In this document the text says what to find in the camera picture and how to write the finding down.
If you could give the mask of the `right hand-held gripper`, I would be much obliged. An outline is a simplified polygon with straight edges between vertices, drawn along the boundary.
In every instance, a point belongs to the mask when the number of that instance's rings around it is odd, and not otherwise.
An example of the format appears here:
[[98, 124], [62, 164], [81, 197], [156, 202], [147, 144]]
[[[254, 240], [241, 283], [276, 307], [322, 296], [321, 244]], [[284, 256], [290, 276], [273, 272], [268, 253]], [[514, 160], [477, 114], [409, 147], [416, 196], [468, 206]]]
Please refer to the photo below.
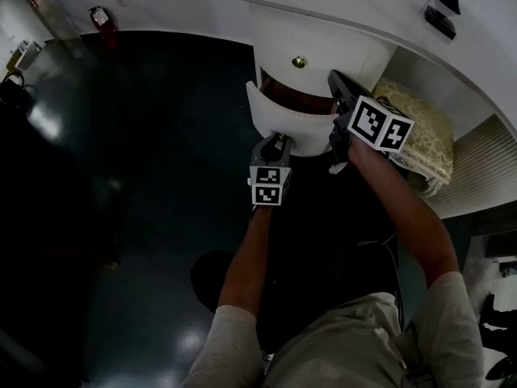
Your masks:
[[339, 173], [348, 164], [352, 134], [388, 156], [402, 150], [414, 127], [413, 120], [381, 98], [369, 98], [369, 90], [338, 70], [330, 71], [327, 82], [336, 104], [341, 103], [341, 98], [359, 98], [353, 111], [334, 120], [329, 139], [336, 163], [329, 173]]

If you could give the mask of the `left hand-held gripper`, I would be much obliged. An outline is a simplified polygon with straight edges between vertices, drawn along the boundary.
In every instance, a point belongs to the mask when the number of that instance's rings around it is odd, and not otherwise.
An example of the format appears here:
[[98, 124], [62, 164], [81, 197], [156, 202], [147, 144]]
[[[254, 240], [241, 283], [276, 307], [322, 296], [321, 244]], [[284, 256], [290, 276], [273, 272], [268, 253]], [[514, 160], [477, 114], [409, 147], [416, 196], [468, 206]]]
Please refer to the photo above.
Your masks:
[[250, 177], [248, 184], [251, 190], [253, 205], [280, 206], [287, 194], [292, 168], [289, 157], [292, 140], [287, 135], [273, 134], [261, 140], [252, 151]]

